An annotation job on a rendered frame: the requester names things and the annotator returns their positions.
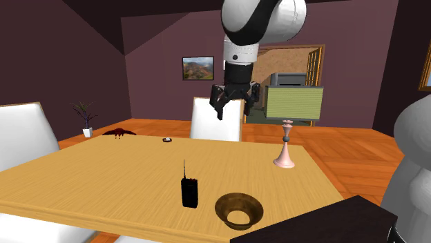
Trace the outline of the gold framed wall picture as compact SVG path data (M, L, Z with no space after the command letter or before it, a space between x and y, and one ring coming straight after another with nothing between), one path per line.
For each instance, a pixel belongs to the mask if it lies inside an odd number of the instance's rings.
M421 80L419 83L418 91L431 92L431 40L428 44L427 54L421 73Z

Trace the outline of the brown wooden bowl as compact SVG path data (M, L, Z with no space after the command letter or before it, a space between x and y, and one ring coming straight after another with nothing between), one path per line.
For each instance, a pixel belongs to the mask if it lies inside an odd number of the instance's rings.
M228 215L233 211L245 213L249 222L237 224L228 219ZM244 193L228 193L221 196L215 203L216 215L231 229L244 231L257 224L264 215L262 204L254 197Z

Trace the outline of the pink lamp with green shade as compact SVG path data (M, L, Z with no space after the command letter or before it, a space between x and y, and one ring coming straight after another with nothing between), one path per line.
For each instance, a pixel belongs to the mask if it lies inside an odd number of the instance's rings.
M281 168L293 168L288 150L289 133L293 121L317 122L323 100L322 86L266 86L265 118L281 119L284 130L283 147L274 164Z

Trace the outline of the landscape wall picture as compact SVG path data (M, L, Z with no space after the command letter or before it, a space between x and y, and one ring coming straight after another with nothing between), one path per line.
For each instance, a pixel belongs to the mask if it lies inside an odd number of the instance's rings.
M213 80L213 57L183 57L183 80Z

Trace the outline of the white chair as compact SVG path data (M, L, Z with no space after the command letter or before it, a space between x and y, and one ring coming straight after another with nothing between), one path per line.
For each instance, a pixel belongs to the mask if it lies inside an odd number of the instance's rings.
M0 172L58 150L39 102L0 106Z
M85 243L94 230L0 213L0 243Z
M209 98L194 97L190 138L241 142L244 106L242 99L231 100L222 109L219 120Z

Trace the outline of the potted plant in white pot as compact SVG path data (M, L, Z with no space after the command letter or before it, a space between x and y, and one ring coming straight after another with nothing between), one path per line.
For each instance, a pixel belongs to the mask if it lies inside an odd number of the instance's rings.
M83 104L82 102L79 102L78 104L71 103L73 106L72 109L81 117L84 119L84 128L83 134L84 137L89 138L93 136L93 128L90 126L89 121L96 117L96 114L92 114L88 112L88 107L90 104Z

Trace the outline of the dark red figure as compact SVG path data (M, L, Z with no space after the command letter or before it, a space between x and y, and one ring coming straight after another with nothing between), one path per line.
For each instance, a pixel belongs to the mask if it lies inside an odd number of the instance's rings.
M136 135L136 133L129 131L129 130L124 130L123 128L116 128L113 130L109 130L106 131L105 133L103 133L103 135L114 135L115 138L121 138L121 136L123 136L124 134L129 134L129 135Z

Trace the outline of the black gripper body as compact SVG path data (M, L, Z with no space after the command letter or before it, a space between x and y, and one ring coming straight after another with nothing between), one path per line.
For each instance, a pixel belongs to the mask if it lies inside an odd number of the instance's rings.
M231 64L224 66L224 94L226 97L241 97L250 90L253 64Z

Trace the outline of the light wooden table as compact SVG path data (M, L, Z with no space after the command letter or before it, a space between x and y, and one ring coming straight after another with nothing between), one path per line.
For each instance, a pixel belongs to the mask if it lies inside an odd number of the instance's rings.
M339 202L307 151L274 160L279 144L127 135L99 136L0 172L0 213L163 243L229 243L239 236L215 212L227 193L264 208L258 228ZM198 181L197 208L183 207L181 179Z

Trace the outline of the black walkie-talkie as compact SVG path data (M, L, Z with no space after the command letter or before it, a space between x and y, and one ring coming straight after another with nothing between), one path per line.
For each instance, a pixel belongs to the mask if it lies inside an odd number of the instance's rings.
M197 179L187 178L186 171L184 171L184 177L181 179L181 193L183 207L197 208L198 181Z

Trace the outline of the dark robot stand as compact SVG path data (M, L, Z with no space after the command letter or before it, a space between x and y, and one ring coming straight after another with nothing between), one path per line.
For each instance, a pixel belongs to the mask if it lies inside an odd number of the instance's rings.
M397 216L357 195L266 226L230 243L387 243Z

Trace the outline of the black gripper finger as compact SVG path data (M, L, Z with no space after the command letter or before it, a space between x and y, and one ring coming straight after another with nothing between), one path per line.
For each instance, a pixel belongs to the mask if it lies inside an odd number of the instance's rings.
M249 115L250 109L259 101L260 84L253 81L247 88L242 88L240 93L245 101L244 114Z
M212 85L209 103L217 111L217 118L222 120L224 106L233 99L239 98L239 90L232 85Z

